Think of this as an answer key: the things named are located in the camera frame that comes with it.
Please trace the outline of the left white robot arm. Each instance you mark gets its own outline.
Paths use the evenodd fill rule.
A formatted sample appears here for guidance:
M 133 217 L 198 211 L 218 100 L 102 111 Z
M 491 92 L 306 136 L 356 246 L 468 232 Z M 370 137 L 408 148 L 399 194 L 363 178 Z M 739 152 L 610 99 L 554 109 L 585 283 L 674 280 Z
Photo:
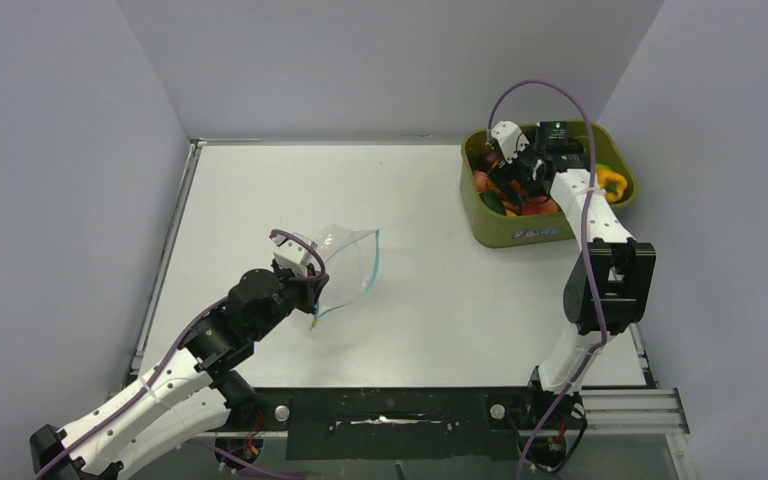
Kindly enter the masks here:
M 295 311 L 312 314 L 326 273 L 295 277 L 278 264 L 246 272 L 192 320 L 161 360 L 106 403 L 30 438 L 37 479 L 128 479 L 169 450 L 222 426 L 254 389 L 236 372 Z

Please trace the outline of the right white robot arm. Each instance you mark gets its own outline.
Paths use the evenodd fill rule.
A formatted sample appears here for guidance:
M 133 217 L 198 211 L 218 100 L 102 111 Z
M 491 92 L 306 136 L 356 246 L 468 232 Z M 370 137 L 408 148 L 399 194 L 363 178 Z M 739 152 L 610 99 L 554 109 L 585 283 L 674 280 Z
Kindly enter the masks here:
M 557 395 L 572 394 L 595 358 L 644 314 L 656 262 L 652 244 L 640 242 L 617 218 L 599 183 L 595 140 L 574 151 L 564 121 L 537 123 L 531 133 L 510 121 L 488 132 L 502 155 L 488 173 L 511 204 L 554 201 L 579 246 L 562 294 L 567 326 L 537 367 L 539 389 L 522 400 L 532 425 L 550 425 L 562 413 Z

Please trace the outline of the clear zip top bag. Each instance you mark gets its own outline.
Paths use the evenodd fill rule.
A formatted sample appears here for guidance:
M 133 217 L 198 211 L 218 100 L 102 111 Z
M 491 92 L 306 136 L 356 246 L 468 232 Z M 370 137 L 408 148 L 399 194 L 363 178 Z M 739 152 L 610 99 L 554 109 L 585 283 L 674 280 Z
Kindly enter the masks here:
M 310 330 L 327 315 L 348 307 L 373 287 L 380 264 L 380 230 L 326 225 L 314 238 L 329 281 L 319 296 Z

